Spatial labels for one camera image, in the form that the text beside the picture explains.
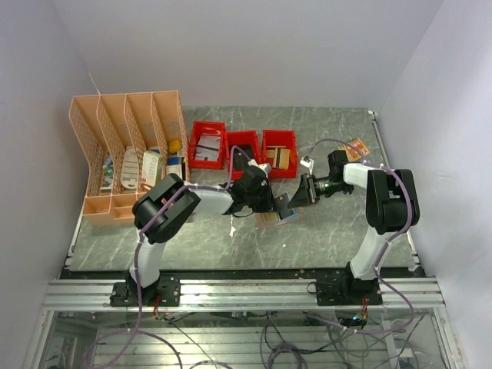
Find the yellow round object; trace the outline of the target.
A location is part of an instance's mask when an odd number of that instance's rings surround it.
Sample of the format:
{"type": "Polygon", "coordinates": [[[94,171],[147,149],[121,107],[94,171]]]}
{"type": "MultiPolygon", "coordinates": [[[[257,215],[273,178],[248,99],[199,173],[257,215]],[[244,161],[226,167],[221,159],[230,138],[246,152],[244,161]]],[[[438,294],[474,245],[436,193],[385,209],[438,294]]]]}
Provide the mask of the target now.
{"type": "Polygon", "coordinates": [[[171,155],[177,154],[182,149],[182,143],[179,139],[168,142],[168,153],[171,155]]]}

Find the red plastic bin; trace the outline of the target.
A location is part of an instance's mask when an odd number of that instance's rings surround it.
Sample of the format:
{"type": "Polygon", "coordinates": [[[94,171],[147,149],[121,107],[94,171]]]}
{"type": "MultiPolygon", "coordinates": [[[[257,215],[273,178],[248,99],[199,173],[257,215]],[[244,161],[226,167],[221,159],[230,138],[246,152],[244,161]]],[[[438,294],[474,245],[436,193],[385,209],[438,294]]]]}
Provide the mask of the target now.
{"type": "Polygon", "coordinates": [[[188,148],[190,168],[221,170],[226,127],[220,121],[194,121],[188,148]]]}
{"type": "Polygon", "coordinates": [[[227,165],[232,165],[232,179],[239,179],[248,162],[261,163],[261,151],[256,131],[227,131],[225,135],[227,165]]]}
{"type": "Polygon", "coordinates": [[[263,130],[262,158],[271,166],[270,178],[296,178],[298,150],[292,130],[263,130]]]}

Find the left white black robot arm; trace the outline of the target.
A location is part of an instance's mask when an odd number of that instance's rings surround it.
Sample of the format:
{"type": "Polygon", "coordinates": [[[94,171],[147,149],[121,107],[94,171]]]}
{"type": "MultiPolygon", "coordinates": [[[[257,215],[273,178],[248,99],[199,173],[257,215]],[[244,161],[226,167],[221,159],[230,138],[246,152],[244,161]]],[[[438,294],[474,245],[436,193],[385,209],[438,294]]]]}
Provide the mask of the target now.
{"type": "Polygon", "coordinates": [[[194,213],[235,216],[244,208],[253,213],[275,211],[270,171],[269,164],[250,160],[238,180],[216,186],[192,184],[171,174],[137,200],[132,213],[138,243],[127,278],[131,298],[140,305],[156,298],[165,245],[194,213]]]}

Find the white oval package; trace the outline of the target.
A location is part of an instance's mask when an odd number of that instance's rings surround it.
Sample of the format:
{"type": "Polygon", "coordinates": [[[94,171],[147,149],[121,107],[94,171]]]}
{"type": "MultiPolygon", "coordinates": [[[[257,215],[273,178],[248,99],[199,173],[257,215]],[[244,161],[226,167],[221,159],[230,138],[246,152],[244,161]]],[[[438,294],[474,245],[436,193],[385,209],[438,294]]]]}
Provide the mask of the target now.
{"type": "Polygon", "coordinates": [[[132,146],[127,146],[122,160],[120,182],[125,190],[136,190],[138,187],[138,156],[132,146]]]}

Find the black VIP card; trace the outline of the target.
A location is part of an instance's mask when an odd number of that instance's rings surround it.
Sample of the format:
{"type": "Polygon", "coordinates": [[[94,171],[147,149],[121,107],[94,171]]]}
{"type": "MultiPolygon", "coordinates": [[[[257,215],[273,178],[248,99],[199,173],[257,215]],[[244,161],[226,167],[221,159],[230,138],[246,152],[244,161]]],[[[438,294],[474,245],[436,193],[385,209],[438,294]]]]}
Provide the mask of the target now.
{"type": "Polygon", "coordinates": [[[290,200],[291,196],[289,193],[280,194],[274,199],[280,221],[286,221],[297,214],[293,208],[288,207],[290,200]]]}

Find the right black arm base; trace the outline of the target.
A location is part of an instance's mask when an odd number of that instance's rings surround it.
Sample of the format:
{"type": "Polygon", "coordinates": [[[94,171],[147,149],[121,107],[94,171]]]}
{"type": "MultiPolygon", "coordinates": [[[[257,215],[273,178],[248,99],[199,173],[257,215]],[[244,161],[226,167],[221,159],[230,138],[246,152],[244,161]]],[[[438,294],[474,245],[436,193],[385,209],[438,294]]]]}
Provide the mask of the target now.
{"type": "Polygon", "coordinates": [[[315,296],[318,306],[372,306],[383,303],[377,279],[365,281],[345,271],[316,277],[307,285],[307,292],[315,296]]]}

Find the orange spiral notepad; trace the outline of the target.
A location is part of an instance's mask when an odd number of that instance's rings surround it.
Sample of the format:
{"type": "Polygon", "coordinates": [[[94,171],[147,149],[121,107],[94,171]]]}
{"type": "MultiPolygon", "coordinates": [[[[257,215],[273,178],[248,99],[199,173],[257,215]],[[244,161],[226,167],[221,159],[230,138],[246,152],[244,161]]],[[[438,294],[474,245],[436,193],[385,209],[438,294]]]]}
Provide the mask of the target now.
{"type": "Polygon", "coordinates": [[[371,154],[371,150],[360,138],[349,141],[349,145],[339,145],[338,150],[343,150],[347,154],[348,161],[358,161],[371,154]]]}

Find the gold cards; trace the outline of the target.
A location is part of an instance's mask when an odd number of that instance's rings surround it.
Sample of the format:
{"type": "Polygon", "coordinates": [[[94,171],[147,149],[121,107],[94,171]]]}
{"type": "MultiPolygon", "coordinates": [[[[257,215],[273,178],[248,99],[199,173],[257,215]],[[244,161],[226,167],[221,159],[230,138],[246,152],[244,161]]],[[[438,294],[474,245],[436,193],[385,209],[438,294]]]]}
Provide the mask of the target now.
{"type": "Polygon", "coordinates": [[[275,169],[287,170],[290,162],[290,149],[284,146],[267,147],[266,158],[271,160],[271,166],[275,169]]]}

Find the gold VIP card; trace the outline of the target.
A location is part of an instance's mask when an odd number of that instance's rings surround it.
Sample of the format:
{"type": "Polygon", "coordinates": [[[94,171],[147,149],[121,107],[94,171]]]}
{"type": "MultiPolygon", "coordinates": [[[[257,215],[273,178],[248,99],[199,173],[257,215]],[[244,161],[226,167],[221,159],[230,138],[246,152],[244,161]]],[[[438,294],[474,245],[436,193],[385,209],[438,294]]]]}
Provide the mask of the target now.
{"type": "Polygon", "coordinates": [[[279,217],[276,212],[261,213],[261,219],[264,224],[276,224],[279,222],[279,217]]]}

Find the brown leather card holder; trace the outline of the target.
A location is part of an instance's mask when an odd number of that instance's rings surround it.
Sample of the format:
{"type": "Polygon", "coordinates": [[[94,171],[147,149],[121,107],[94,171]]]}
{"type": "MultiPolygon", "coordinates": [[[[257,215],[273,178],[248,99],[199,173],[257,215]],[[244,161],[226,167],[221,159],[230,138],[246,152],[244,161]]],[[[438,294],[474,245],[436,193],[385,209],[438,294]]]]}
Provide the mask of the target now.
{"type": "Polygon", "coordinates": [[[278,212],[255,213],[254,218],[259,228],[277,227],[284,224],[297,223],[304,219],[303,214],[297,209],[294,209],[294,213],[284,219],[281,219],[278,212]]]}

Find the pink mesh desk organizer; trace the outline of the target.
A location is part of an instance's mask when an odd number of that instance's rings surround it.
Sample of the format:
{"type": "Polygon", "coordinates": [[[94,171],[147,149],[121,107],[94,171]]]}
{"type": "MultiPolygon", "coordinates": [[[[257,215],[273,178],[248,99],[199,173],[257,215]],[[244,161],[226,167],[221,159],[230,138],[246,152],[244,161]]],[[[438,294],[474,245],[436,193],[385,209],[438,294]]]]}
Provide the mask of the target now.
{"type": "Polygon", "coordinates": [[[82,217],[94,226],[133,222],[134,203],[151,188],[141,177],[145,152],[188,158],[178,91],[78,95],[69,119],[89,167],[82,217]]]}

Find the white green box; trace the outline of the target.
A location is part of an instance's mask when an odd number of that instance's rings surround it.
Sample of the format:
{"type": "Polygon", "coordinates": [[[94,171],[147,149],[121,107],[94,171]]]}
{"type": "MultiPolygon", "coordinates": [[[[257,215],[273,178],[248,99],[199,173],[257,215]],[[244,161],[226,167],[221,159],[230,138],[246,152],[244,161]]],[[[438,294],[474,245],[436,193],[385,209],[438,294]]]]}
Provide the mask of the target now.
{"type": "Polygon", "coordinates": [[[154,187],[161,180],[163,155],[155,151],[143,153],[141,180],[144,185],[154,187]]]}

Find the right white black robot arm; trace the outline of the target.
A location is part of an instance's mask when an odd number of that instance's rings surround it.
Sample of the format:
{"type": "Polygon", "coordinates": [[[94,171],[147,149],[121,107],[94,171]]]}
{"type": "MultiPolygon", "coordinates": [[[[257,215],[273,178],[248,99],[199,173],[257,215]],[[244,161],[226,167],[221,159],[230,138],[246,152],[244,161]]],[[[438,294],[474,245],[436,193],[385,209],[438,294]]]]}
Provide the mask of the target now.
{"type": "Polygon", "coordinates": [[[320,306],[381,304],[378,274],[391,243],[420,219],[414,177],[408,169],[393,170],[367,162],[350,162],[343,150],[327,156],[329,175],[317,178],[303,174],[289,208],[317,204],[342,192],[351,194],[356,187],[366,191],[365,217],[368,229],[356,255],[337,275],[314,282],[308,292],[320,306]]]}

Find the white black cards stack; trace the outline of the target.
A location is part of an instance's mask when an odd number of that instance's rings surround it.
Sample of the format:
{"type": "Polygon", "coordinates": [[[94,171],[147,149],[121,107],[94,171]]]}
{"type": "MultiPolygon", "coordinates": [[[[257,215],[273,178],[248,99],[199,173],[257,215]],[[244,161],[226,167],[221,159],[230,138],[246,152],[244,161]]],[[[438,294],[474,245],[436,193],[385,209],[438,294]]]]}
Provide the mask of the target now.
{"type": "Polygon", "coordinates": [[[194,159],[199,161],[217,161],[221,151],[219,136],[202,135],[196,145],[194,159]]]}

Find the aluminium frame rails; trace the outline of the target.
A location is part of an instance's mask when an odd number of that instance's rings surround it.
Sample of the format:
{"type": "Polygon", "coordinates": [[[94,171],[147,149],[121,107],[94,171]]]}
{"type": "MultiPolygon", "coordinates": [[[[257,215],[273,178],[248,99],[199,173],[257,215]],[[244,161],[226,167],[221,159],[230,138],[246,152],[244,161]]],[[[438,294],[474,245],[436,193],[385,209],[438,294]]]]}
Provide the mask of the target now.
{"type": "MultiPolygon", "coordinates": [[[[161,311],[171,313],[213,311],[326,311],[328,307],[310,294],[311,279],[191,280],[176,278],[178,292],[172,306],[161,311]]],[[[48,284],[35,333],[28,346],[24,368],[36,368],[59,311],[89,313],[137,313],[136,303],[114,306],[114,280],[55,279],[48,284]]],[[[437,315],[438,337],[451,368],[463,368],[464,362],[449,322],[444,297],[436,278],[385,278],[377,291],[379,309],[431,309],[437,315]]]]}

